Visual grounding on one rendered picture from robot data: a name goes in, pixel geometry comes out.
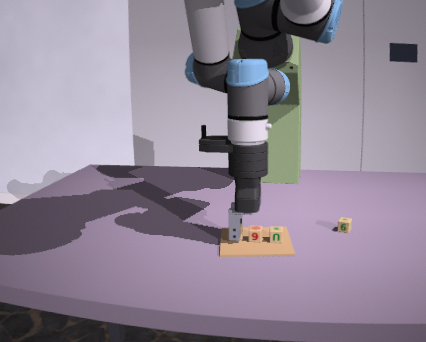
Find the peach flat mat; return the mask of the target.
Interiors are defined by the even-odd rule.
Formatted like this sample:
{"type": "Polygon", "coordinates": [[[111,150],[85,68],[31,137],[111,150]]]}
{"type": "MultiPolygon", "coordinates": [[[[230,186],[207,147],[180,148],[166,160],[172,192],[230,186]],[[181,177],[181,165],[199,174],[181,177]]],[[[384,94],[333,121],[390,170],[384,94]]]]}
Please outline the peach flat mat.
{"type": "Polygon", "coordinates": [[[282,243],[270,243],[270,227],[262,227],[261,242],[249,242],[249,228],[243,228],[240,241],[229,241],[228,228],[221,228],[220,257],[295,256],[286,227],[282,243]]]}

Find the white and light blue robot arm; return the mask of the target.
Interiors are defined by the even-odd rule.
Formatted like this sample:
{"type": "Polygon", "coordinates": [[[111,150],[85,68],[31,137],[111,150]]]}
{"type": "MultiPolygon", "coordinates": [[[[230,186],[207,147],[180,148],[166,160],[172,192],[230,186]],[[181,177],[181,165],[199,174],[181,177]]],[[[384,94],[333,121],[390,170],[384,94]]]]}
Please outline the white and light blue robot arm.
{"type": "Polygon", "coordinates": [[[288,96],[287,76],[272,67],[292,55],[291,35],[330,43],[343,7],[343,0],[234,0],[241,59],[230,59],[224,0],[184,3],[193,50],[186,78],[226,93],[228,119],[240,121],[268,119],[268,106],[288,96]]]}

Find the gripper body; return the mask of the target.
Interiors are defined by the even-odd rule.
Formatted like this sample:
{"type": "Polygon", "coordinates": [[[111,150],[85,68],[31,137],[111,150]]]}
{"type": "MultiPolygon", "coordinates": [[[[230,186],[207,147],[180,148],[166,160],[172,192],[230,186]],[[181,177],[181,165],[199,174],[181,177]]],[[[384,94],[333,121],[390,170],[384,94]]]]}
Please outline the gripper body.
{"type": "Polygon", "coordinates": [[[268,174],[266,140],[271,124],[267,124],[268,119],[238,121],[227,119],[228,136],[206,136],[206,125],[201,125],[199,151],[228,153],[229,175],[234,177],[236,186],[235,211],[256,213],[261,201],[259,179],[268,174]]]}

